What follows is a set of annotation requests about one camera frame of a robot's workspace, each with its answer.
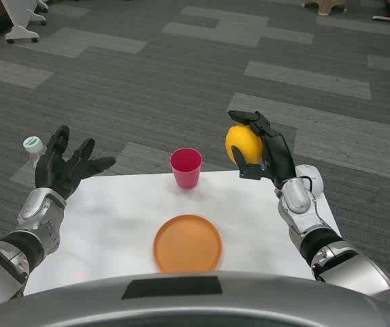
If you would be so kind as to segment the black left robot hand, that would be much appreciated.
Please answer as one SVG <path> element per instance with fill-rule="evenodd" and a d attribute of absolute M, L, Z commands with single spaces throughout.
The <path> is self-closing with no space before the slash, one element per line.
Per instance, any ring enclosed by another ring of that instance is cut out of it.
<path fill-rule="evenodd" d="M 63 159 L 70 130 L 61 125 L 51 136 L 45 153 L 40 157 L 35 169 L 35 186 L 49 188 L 67 200 L 78 188 L 81 181 L 110 169 L 114 157 L 91 157 L 95 141 L 87 138 L 68 160 Z"/>

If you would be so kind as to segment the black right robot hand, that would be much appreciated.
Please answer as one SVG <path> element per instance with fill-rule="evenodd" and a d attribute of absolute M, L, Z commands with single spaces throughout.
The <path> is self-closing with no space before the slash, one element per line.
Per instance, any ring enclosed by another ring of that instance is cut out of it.
<path fill-rule="evenodd" d="M 250 127 L 250 131 L 262 142 L 261 163 L 249 163 L 244 158 L 241 146 L 231 147 L 231 157 L 235 159 L 240 178 L 261 180 L 270 179 L 275 188 L 282 189 L 287 180 L 296 177 L 295 164 L 284 136 L 272 129 L 270 121 L 259 111 L 254 113 L 230 110 L 233 121 Z"/>

